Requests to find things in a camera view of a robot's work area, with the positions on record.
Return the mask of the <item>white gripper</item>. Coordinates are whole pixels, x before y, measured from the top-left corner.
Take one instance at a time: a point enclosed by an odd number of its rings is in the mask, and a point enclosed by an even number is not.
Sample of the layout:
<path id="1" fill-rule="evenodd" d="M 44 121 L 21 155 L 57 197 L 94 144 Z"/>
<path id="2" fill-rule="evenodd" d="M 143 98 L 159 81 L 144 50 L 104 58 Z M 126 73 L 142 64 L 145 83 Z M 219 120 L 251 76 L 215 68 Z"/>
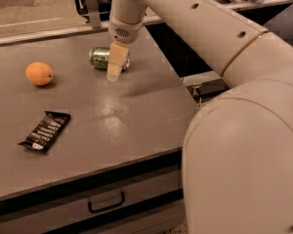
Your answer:
<path id="1" fill-rule="evenodd" d="M 108 32 L 115 41 L 110 44 L 109 48 L 106 74 L 108 81 L 115 82 L 118 80 L 129 54 L 129 48 L 126 44 L 131 44 L 137 40 L 142 27 L 141 22 L 128 24 L 120 21 L 114 15 L 109 17 Z"/>

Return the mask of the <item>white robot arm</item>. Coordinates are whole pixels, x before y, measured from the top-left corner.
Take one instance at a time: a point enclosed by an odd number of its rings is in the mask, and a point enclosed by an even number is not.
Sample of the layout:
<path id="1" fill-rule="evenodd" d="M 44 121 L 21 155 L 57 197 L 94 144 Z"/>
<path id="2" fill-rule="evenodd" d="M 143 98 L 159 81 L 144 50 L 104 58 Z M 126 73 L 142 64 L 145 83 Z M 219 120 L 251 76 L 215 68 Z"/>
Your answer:
<path id="1" fill-rule="evenodd" d="M 229 85 L 183 144 L 189 234 L 293 234 L 293 47 L 214 0 L 112 0 L 108 31 L 155 11 Z"/>

